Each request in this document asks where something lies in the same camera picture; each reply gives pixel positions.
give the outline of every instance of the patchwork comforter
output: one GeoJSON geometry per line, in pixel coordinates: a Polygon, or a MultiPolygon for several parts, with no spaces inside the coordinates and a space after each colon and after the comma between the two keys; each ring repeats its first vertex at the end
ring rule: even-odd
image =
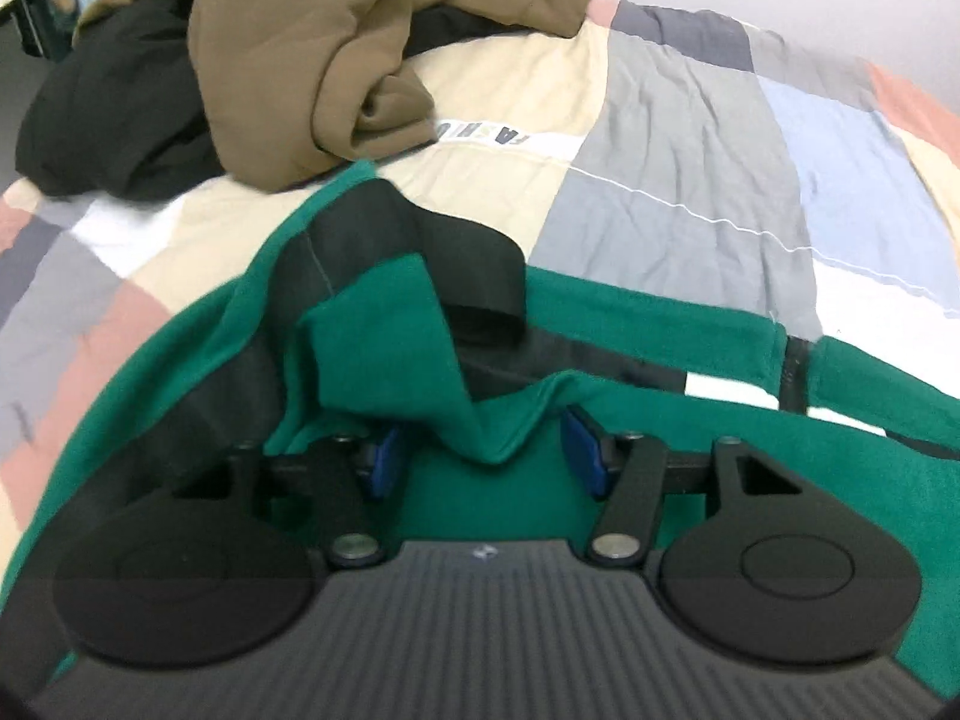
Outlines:
{"type": "MultiPolygon", "coordinates": [[[[624,0],[593,0],[571,40],[413,61],[438,142],[379,166],[411,200],[501,230],[532,266],[840,338],[960,397],[960,119],[908,82],[624,0]]],[[[4,194],[0,569],[110,377],[317,186],[264,196],[224,177],[154,208],[4,194]]],[[[739,382],[690,375],[686,391],[776,408],[739,382]]]]}

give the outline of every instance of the brown sweatshirt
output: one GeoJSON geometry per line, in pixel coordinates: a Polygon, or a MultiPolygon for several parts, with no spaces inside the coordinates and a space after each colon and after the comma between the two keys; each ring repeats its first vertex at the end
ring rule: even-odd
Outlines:
{"type": "MultiPolygon", "coordinates": [[[[99,0],[80,29],[130,0],[99,0]]],[[[572,37],[588,0],[195,0],[190,58],[224,167],[265,191],[434,139],[433,100],[402,52],[438,2],[572,37]]]]}

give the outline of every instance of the black nylon strap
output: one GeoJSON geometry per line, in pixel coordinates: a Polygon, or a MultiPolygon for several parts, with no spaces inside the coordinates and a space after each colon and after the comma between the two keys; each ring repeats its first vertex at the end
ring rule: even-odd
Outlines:
{"type": "Polygon", "coordinates": [[[909,446],[915,452],[920,452],[920,454],[928,457],[938,458],[939,460],[960,460],[960,451],[951,449],[949,446],[944,446],[942,443],[925,442],[922,439],[911,439],[909,436],[902,436],[900,433],[893,433],[889,430],[884,432],[887,434],[888,439],[893,439],[895,442],[900,442],[904,446],[909,446]]]}
{"type": "Polygon", "coordinates": [[[686,389],[684,370],[571,341],[530,325],[516,346],[458,343],[457,358],[467,389],[476,400],[509,395],[563,370],[679,394],[686,389]]]}
{"type": "Polygon", "coordinates": [[[0,680],[14,693],[39,692],[70,651],[51,596],[66,545],[227,447],[265,442],[285,408],[277,360],[302,313],[378,263],[409,253],[424,258],[475,399],[518,391],[568,367],[683,392],[682,371],[525,328],[525,264],[510,239],[416,207],[389,182],[360,184],[280,252],[251,341],[107,458],[43,530],[0,614],[0,680]]]}
{"type": "Polygon", "coordinates": [[[781,370],[779,408],[782,412],[806,414],[806,372],[810,367],[810,341],[790,336],[786,340],[781,370]]]}

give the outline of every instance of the white patch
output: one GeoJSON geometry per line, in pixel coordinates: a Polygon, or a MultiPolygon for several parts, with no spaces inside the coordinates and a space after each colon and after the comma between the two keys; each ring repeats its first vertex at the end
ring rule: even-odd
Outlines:
{"type": "Polygon", "coordinates": [[[184,196],[136,205],[101,194],[70,232],[104,265],[127,278],[170,244],[184,196]]]}
{"type": "Polygon", "coordinates": [[[721,379],[716,376],[704,376],[699,373],[686,375],[685,394],[693,397],[725,400],[728,403],[743,403],[762,409],[779,408],[779,401],[759,386],[738,382],[734,379],[721,379]]]}
{"type": "Polygon", "coordinates": [[[813,260],[827,336],[960,397],[960,319],[929,298],[813,260]]]}
{"type": "Polygon", "coordinates": [[[865,422],[861,422],[859,419],[854,419],[851,416],[844,415],[843,413],[834,412],[831,409],[821,409],[819,407],[811,406],[806,410],[806,415],[811,416],[814,419],[822,419],[824,422],[835,422],[838,425],[847,425],[848,427],[856,427],[858,430],[865,430],[867,433],[874,433],[878,436],[886,436],[886,431],[883,428],[878,428],[877,425],[868,425],[865,422]]]}
{"type": "Polygon", "coordinates": [[[517,149],[569,162],[584,144],[581,135],[562,132],[524,132],[502,122],[463,122],[438,119],[437,137],[441,143],[478,143],[493,148],[517,149]]]}

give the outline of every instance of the silver rivet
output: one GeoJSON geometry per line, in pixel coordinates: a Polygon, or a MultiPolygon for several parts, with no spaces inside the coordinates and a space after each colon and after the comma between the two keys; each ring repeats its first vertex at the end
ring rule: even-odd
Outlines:
{"type": "Polygon", "coordinates": [[[640,552],[640,542],[627,533],[604,533],[594,538],[590,545],[593,552],[600,557],[610,560],[621,560],[623,557],[633,557],[640,552]]]}
{"type": "Polygon", "coordinates": [[[369,533],[344,533],[333,539],[333,551],[342,560],[365,560],[376,555],[379,542],[369,533]]]}

